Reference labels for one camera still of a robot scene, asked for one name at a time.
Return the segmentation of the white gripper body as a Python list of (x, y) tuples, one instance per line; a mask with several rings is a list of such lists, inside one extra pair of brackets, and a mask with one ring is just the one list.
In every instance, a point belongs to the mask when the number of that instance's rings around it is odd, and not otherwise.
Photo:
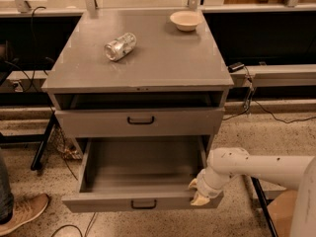
[(230, 182), (227, 174), (219, 174), (212, 168), (202, 169), (197, 174), (197, 191), (200, 198), (217, 198), (223, 187)]

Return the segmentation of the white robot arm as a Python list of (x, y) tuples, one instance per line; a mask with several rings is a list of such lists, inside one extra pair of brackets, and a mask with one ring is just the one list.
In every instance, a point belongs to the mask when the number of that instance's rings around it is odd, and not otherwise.
[(315, 237), (316, 158), (314, 156), (250, 155), (244, 148), (210, 150), (203, 168), (189, 184), (196, 193), (191, 205), (217, 198), (235, 176), (246, 175), (297, 190), (289, 237)]

